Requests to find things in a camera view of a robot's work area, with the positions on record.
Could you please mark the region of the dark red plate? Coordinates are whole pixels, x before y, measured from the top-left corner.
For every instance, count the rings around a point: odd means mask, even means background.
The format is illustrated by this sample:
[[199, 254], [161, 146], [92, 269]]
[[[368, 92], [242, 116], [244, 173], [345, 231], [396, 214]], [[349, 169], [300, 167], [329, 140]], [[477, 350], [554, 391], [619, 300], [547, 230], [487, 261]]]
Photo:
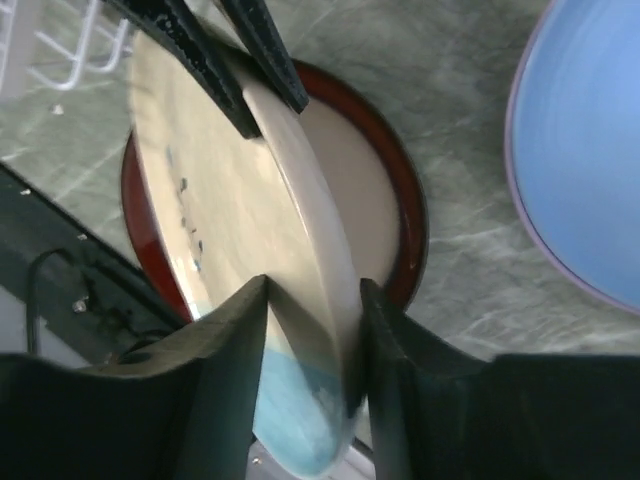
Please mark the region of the dark red plate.
[[[410, 156], [384, 117], [347, 83], [303, 61], [294, 63], [310, 103], [300, 122], [342, 220], [356, 272], [406, 309], [422, 278], [429, 225], [422, 185]], [[142, 270], [181, 324], [210, 311], [205, 295], [180, 288], [193, 273], [190, 253], [165, 251], [146, 191], [136, 136], [126, 143], [121, 200]]]

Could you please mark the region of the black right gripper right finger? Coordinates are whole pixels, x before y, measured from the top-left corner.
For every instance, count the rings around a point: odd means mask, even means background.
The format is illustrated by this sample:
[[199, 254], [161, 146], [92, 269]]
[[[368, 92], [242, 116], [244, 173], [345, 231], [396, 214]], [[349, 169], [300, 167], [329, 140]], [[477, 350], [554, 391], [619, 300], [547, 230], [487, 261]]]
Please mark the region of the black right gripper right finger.
[[380, 479], [635, 479], [639, 360], [474, 358], [361, 283]]

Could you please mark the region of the beige blue leaf plate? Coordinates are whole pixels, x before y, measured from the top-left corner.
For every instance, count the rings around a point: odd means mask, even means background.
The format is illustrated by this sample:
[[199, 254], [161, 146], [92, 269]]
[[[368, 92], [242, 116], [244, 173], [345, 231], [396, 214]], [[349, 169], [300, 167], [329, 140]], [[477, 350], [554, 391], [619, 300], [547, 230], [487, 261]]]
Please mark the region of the beige blue leaf plate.
[[359, 278], [334, 197], [299, 117], [238, 53], [226, 57], [261, 134], [244, 138], [180, 62], [133, 39], [129, 107], [170, 269], [201, 317], [269, 278], [253, 431], [291, 474], [344, 455], [362, 402]]

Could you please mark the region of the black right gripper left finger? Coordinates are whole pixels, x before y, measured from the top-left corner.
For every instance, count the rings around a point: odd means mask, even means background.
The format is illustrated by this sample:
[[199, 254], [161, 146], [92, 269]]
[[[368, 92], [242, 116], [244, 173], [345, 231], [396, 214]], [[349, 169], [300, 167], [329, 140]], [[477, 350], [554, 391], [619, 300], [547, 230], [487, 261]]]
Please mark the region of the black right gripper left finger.
[[257, 276], [203, 319], [116, 363], [1, 358], [5, 479], [241, 479], [266, 336]]

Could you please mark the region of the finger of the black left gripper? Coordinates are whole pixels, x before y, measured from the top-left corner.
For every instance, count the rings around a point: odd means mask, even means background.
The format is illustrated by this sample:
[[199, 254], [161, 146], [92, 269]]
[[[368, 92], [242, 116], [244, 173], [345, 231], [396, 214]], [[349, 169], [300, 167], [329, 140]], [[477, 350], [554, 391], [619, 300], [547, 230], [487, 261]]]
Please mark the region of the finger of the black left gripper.
[[266, 3], [221, 0], [215, 4], [285, 103], [301, 113], [309, 103], [309, 96]]
[[187, 4], [175, 0], [106, 0], [173, 55], [246, 139], [260, 136], [241, 87]]

